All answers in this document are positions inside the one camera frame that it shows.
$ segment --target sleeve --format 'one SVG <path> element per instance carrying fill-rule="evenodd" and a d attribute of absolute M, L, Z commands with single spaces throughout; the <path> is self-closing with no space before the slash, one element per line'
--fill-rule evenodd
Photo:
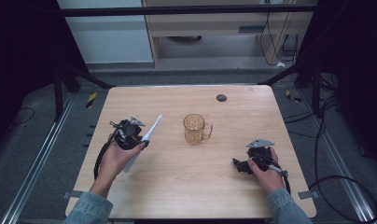
<path fill-rule="evenodd" d="M 83 192 L 64 224 L 106 223 L 112 208 L 113 204 L 107 199 L 91 192 Z"/>
<path fill-rule="evenodd" d="M 312 223 L 293 201 L 286 189 L 277 189 L 267 196 L 275 223 Z"/>

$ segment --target cup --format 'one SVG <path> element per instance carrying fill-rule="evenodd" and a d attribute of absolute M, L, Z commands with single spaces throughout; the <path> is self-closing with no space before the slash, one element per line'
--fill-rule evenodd
<path fill-rule="evenodd" d="M 185 138 L 191 145 L 198 145 L 202 140 L 209 139 L 213 131 L 213 125 L 206 123 L 205 119 L 199 114 L 190 114 L 183 120 L 185 126 Z"/>

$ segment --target person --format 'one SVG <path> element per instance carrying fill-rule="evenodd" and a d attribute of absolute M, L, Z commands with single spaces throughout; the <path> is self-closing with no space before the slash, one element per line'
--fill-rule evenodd
<path fill-rule="evenodd" d="M 106 223 L 113 208 L 113 204 L 107 200 L 111 185 L 127 162 L 144 146 L 143 143 L 131 150 L 122 150 L 116 142 L 112 142 L 101 160 L 98 177 L 90 190 L 82 193 L 63 223 Z M 277 161 L 273 148 L 271 153 L 272 158 Z M 249 160 L 248 164 L 268 194 L 267 200 L 274 214 L 275 223 L 312 223 L 294 203 L 285 189 L 281 175 L 271 169 L 266 172 L 261 171 L 252 160 Z"/>

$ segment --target white wall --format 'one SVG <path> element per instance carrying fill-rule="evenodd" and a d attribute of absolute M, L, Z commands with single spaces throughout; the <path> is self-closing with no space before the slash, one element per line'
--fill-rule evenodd
<path fill-rule="evenodd" d="M 61 8 L 141 7 L 141 0 L 58 0 Z M 152 63 L 144 16 L 66 18 L 86 63 Z"/>

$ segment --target wooden tabletop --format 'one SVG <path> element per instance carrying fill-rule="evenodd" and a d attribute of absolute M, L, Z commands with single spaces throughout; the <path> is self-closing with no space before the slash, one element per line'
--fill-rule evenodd
<path fill-rule="evenodd" d="M 219 94 L 227 101 L 219 102 Z M 212 136 L 197 146 L 184 136 L 183 119 L 200 114 L 213 124 Z M 111 218 L 258 218 L 271 217 L 266 194 L 253 175 L 238 173 L 231 159 L 247 160 L 246 144 L 256 138 L 275 142 L 279 164 L 288 170 L 292 197 L 308 217 L 316 210 L 286 126 L 269 86 L 116 87 L 110 90 L 98 120 L 75 190 L 88 191 L 93 166 L 109 124 L 135 115 L 147 126 L 162 120 L 128 173 L 115 180 L 108 200 Z M 68 214 L 77 199 L 67 206 Z"/>

